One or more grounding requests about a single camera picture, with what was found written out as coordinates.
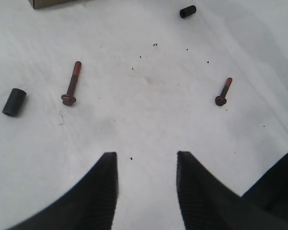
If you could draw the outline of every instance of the white floor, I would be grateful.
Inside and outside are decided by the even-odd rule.
[[[191,4],[198,12],[181,19]],[[77,60],[78,101],[66,107]],[[28,93],[18,118],[1,113],[12,88]],[[119,160],[113,230],[183,230],[178,150],[239,195],[288,152],[288,0],[87,0],[39,11],[0,0],[0,230],[62,196],[106,151]]]

